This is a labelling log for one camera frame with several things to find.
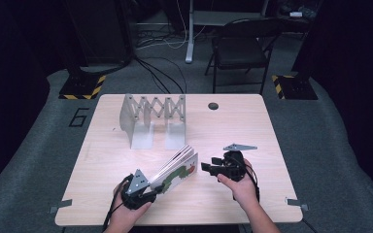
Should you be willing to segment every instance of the desk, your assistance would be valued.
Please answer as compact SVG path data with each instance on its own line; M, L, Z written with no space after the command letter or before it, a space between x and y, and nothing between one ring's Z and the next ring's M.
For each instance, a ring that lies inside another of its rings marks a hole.
M264 0L260 13L234 13L234 12L206 12L195 11L193 9L193 0L189 1L189 34L186 49L186 63L192 62L193 56L193 26L194 25L213 25L224 26L232 20L250 17L264 17L269 0Z
M141 95L133 95L139 100ZM151 101L178 95L145 95ZM60 226L102 225L114 187L137 168L150 179L176 152L165 149L164 120L153 118L154 138L150 150L131 150L126 133L120 130L119 113L123 94L103 95L87 130L62 200L72 206L60 208L55 218ZM208 104L216 102L215 111ZM260 188L260 204L274 222L298 222L299 207L265 104L257 94L187 94L186 143L198 152L198 162L211 163L222 157L232 143L257 146L243 150L252 162ZM137 225L189 225L249 223L232 199L231 191L216 177L198 171L170 192L158 195Z

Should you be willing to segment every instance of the black office chair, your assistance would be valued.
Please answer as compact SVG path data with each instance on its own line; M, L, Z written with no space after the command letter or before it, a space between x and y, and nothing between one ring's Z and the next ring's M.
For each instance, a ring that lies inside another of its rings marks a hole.
M207 75L209 68L214 67L213 93L217 86L225 85L217 85L217 69L247 69L247 74L252 68L264 68L261 82L234 81L227 84L260 84L259 94L262 94L274 42L282 31L281 21L269 17L243 18L223 26L219 36L212 40L213 54L205 71Z

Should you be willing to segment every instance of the wrist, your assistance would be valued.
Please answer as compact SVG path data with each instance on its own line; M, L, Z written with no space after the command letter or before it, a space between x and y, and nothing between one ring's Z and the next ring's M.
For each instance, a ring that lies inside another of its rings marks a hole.
M245 213L251 214L253 212L256 212L258 209L261 208L258 201L254 200L252 202L245 203L244 205L241 205L241 208L244 210Z

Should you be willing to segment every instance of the dark background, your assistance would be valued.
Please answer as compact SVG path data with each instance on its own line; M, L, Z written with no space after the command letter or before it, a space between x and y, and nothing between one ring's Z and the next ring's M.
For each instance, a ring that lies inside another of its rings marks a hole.
M46 103L46 77L66 68L53 37L69 45L71 60L87 65L69 14L61 0L0 0L0 172ZM56 35L51 17L62 24ZM333 99L357 161L373 180L373 1L324 0L294 64L306 67Z

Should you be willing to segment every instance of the white cable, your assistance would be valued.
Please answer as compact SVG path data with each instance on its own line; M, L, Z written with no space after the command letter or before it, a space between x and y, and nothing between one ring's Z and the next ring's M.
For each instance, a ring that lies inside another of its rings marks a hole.
M213 10L213 7L214 7L214 0L212 0L212 2L211 2L211 10L210 11ZM195 38L197 38L199 36L199 34L201 34L201 32L205 29L206 26L207 25L204 25L204 27L202 27L202 29L196 34L196 36L193 37L193 40L195 40Z
M168 46L168 45L179 44L179 43L184 44L185 41L152 44L152 45L148 45L148 46L144 46L144 47L137 48L136 50L141 50L141 49L145 49L145 48L152 47L152 46Z
M186 42L187 42L187 27L186 27L186 23L184 22L184 18L183 18L183 15L181 13L181 8L180 8L180 1L177 0L177 6L178 6L178 12L180 13L180 17L181 17L181 21L183 22L183 26L184 26L184 31L186 33L186 36L184 38L184 41L178 46L178 47L171 47L170 44L173 44L173 43L168 43L165 39L163 39L164 42L167 43L167 45L171 48L171 49L179 49L181 46L183 46Z

